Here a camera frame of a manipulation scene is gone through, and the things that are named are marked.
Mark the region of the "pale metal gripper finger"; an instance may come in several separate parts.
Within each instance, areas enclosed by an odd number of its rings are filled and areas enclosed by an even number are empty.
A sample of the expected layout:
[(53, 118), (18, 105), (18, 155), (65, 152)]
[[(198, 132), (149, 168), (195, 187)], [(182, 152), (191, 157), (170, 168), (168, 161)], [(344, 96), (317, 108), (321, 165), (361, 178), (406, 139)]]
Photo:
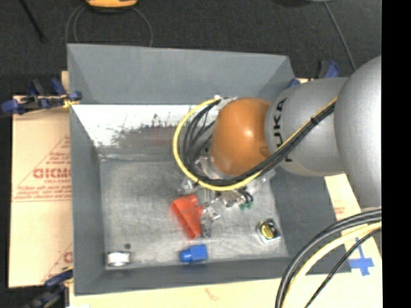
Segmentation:
[(184, 177), (179, 186), (177, 187), (177, 193), (180, 196), (186, 196), (193, 194), (197, 190), (197, 184), (190, 178)]
[(213, 225), (216, 220), (221, 218), (221, 212), (216, 210), (211, 205), (205, 205), (200, 216), (200, 229), (202, 237), (211, 237), (213, 233)]

